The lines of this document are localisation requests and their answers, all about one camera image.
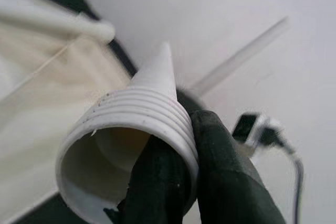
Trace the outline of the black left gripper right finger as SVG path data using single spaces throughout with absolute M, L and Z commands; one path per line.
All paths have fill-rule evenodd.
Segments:
M 197 201 L 202 223 L 285 223 L 255 166 L 218 115 L 189 94 L 177 99 L 189 114 L 199 159 Z

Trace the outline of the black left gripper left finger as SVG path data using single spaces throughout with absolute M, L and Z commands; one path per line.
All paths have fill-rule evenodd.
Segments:
M 151 136 L 132 169 L 120 222 L 182 223 L 190 187 L 181 156 Z

